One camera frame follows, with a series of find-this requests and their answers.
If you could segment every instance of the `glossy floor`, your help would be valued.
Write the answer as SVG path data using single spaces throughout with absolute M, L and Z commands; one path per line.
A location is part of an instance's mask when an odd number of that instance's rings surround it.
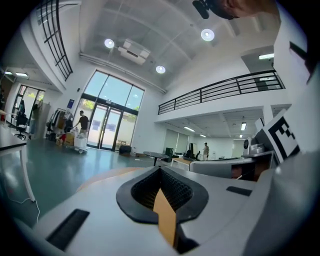
M 53 207 L 72 196 L 89 178 L 112 169 L 126 167 L 150 167 L 150 157 L 126 157 L 117 152 L 90 148 L 78 152 L 55 145 L 42 139 L 27 142 L 27 171 L 30 184 L 40 208 L 40 217 Z M 158 161 L 159 165 L 168 165 Z M 9 214 L 32 227 L 36 223 L 38 210 L 28 197 L 25 188 L 19 153 L 0 157 L 0 193 Z

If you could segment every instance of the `door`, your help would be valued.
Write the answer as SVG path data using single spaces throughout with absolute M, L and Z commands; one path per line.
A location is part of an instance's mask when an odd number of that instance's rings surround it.
M 110 108 L 105 120 L 104 130 L 101 135 L 100 148 L 103 150 L 115 150 L 116 133 L 119 126 L 121 111 Z
M 121 111 L 97 104 L 90 121 L 87 145 L 96 149 L 114 151 L 120 116 Z

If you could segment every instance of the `ceiling air conditioning unit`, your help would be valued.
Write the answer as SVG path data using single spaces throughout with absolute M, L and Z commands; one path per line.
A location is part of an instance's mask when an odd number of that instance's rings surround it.
M 139 65 L 145 63 L 150 54 L 148 49 L 130 39 L 126 39 L 123 47 L 119 46 L 118 50 L 121 56 Z

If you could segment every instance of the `black rectangular slot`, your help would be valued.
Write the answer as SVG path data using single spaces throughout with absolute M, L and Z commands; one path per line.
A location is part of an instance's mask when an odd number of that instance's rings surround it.
M 237 193 L 243 196 L 247 196 L 249 197 L 251 195 L 252 190 L 249 189 L 245 189 L 245 188 L 240 188 L 240 187 L 236 187 L 236 186 L 229 186 L 226 189 L 227 191 L 233 192 L 233 193 Z
M 89 212 L 75 209 L 46 239 L 50 244 L 64 251 L 74 238 Z

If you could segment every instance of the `round table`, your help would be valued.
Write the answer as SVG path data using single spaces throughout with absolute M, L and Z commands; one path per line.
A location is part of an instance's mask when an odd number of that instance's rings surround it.
M 160 159 L 168 159 L 169 158 L 169 156 L 167 156 L 166 154 L 160 154 L 160 153 L 156 153 L 156 152 L 144 151 L 143 153 L 149 157 L 154 158 L 153 166 L 156 166 L 156 162 L 157 162 L 158 158 L 160 158 Z

